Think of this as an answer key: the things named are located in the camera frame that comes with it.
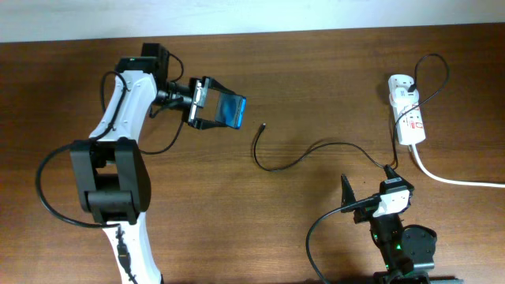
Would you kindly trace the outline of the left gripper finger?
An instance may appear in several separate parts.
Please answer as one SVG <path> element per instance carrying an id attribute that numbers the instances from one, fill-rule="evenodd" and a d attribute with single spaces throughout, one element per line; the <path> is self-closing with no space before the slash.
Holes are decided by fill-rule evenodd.
<path id="1" fill-rule="evenodd" d="M 220 84 L 216 79 L 214 79 L 212 77 L 203 77 L 203 81 L 204 81 L 205 95 L 208 95 L 210 90 L 218 91 L 220 93 L 235 95 L 234 91 L 230 90 L 229 88 L 224 87 L 222 84 Z"/>
<path id="2" fill-rule="evenodd" d="M 210 121 L 203 118 L 196 118 L 193 127 L 199 130 L 212 128 L 226 128 L 226 124 L 219 121 Z"/>

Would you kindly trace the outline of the blue Galaxy smartphone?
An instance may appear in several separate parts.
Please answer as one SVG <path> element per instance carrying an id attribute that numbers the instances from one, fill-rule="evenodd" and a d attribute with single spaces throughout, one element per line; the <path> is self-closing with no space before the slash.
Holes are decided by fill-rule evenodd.
<path id="1" fill-rule="evenodd" d="M 244 96 L 221 93 L 216 107 L 215 120 L 227 127 L 240 129 L 246 102 Z"/>

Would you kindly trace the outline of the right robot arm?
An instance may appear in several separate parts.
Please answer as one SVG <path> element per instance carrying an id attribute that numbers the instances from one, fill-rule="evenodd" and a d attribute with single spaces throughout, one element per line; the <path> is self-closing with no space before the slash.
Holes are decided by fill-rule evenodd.
<path id="1" fill-rule="evenodd" d="M 437 234 L 420 225 L 404 226 L 401 213 L 410 207 L 414 187 L 390 166 L 378 193 L 357 200 L 346 177 L 341 176 L 343 212 L 352 212 L 353 221 L 368 222 L 370 234 L 384 261 L 385 271 L 376 272 L 372 283 L 429 283 L 428 272 L 435 267 Z"/>

